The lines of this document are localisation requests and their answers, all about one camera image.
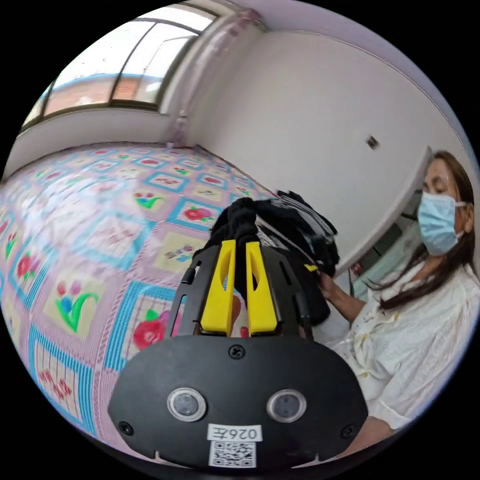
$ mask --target sleeve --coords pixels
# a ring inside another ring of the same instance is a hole
[[[466,351],[480,309],[480,290],[465,299],[423,348],[402,362],[380,397],[369,405],[369,415],[392,430],[406,426],[428,408],[441,392]]]

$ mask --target camera lens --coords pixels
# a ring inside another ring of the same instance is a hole
[[[207,411],[202,395],[192,388],[177,388],[169,396],[167,407],[170,413],[182,422],[196,422]]]
[[[296,390],[280,390],[270,397],[266,410],[270,417],[280,423],[298,420],[307,409],[305,397]]]

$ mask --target qr code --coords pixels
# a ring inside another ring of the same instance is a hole
[[[234,469],[255,468],[256,448],[255,442],[213,441],[210,448],[210,465]]]

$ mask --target white blouse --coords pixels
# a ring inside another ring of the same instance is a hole
[[[439,290],[383,313],[380,298],[415,286],[414,267],[392,288],[372,292],[346,336],[325,345],[355,372],[371,417],[397,430],[440,393],[466,350],[480,309],[480,282],[460,268]]]

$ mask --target window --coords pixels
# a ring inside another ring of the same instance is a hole
[[[179,3],[119,26],[64,68],[33,106],[21,131],[50,116],[90,107],[158,110],[169,79],[216,18]]]

